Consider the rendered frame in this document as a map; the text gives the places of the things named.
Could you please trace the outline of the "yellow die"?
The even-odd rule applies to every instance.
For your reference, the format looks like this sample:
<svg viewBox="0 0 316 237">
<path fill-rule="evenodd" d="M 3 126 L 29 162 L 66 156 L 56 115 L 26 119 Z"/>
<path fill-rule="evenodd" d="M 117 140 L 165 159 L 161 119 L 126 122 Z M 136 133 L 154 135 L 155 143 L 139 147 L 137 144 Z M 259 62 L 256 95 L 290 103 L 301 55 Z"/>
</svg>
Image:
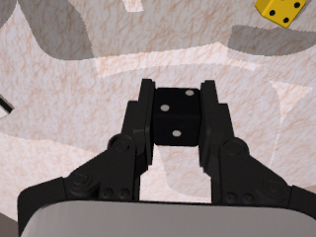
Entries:
<svg viewBox="0 0 316 237">
<path fill-rule="evenodd" d="M 306 0 L 257 0 L 255 7 L 262 17 L 286 29 L 305 4 Z"/>
</svg>

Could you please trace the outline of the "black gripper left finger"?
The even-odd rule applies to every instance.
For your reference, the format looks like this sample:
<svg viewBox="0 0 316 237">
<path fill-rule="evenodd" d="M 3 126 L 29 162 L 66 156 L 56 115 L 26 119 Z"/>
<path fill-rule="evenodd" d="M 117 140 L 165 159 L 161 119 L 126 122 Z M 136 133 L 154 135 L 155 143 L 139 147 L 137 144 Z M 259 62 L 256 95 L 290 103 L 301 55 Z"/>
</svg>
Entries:
<svg viewBox="0 0 316 237">
<path fill-rule="evenodd" d="M 142 78 L 138 101 L 127 102 L 121 133 L 109 140 L 107 150 L 73 170 L 68 177 L 20 192 L 19 237 L 39 208 L 59 199 L 140 198 L 140 176 L 148 171 L 153 160 L 155 92 L 155 81 Z"/>
</svg>

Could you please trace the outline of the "black die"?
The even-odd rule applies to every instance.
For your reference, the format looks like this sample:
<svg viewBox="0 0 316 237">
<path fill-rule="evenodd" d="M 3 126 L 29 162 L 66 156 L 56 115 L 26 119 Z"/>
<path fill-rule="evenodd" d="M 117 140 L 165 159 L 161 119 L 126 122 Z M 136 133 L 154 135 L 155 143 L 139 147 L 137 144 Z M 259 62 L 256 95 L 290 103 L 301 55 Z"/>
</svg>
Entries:
<svg viewBox="0 0 316 237">
<path fill-rule="evenodd" d="M 197 147 L 202 121 L 198 88 L 158 87 L 153 110 L 156 146 Z"/>
</svg>

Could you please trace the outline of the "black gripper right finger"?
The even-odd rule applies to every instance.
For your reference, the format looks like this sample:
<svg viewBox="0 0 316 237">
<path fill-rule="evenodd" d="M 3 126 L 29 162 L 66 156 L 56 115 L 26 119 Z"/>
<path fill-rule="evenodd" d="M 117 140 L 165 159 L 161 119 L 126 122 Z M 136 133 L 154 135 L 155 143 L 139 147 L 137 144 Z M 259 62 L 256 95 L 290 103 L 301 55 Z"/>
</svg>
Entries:
<svg viewBox="0 0 316 237">
<path fill-rule="evenodd" d="M 250 155 L 244 140 L 235 137 L 228 104 L 218 102 L 215 81 L 201 82 L 199 92 L 198 159 L 203 172 L 211 177 L 211 203 L 275 204 L 316 217 L 316 194 L 289 186 Z"/>
</svg>

